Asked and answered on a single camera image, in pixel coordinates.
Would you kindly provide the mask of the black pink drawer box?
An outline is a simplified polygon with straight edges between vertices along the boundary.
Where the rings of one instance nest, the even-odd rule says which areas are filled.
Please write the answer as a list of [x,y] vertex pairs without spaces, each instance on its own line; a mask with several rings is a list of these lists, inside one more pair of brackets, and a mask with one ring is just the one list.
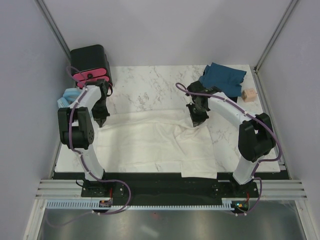
[[81,72],[85,78],[73,68],[71,75],[76,80],[82,82],[84,80],[96,81],[105,79],[113,85],[110,65],[107,60],[105,48],[100,44],[76,48],[70,52],[70,64]]

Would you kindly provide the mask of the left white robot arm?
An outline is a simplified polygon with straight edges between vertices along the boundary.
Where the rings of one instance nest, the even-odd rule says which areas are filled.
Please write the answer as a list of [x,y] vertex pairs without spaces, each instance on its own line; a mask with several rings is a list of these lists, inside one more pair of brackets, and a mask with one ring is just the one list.
[[80,158],[85,179],[95,181],[92,191],[99,197],[109,193],[110,185],[102,180],[105,170],[93,146],[93,122],[101,128],[110,116],[107,98],[112,92],[109,82],[103,78],[87,81],[75,101],[68,107],[59,108],[57,112],[60,141]]

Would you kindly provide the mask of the white t shirt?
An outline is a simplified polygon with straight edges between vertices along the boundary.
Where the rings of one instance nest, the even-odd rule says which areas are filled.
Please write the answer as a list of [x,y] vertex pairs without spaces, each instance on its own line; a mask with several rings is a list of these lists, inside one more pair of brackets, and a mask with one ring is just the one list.
[[97,159],[109,173],[180,173],[217,178],[208,127],[193,127],[186,110],[153,110],[110,116],[94,140]]

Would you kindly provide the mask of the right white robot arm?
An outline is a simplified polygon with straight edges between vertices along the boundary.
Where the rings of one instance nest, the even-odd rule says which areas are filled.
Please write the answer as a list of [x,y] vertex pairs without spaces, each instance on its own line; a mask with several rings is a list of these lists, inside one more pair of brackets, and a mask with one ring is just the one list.
[[254,174],[261,162],[272,149],[279,146],[279,141],[273,132],[268,114],[250,114],[231,100],[218,87],[205,88],[199,81],[191,83],[182,90],[191,97],[187,104],[194,127],[198,127],[209,119],[208,112],[214,111],[238,128],[238,150],[240,160],[232,174],[229,191],[235,197],[242,196],[247,191],[247,183],[254,179]]

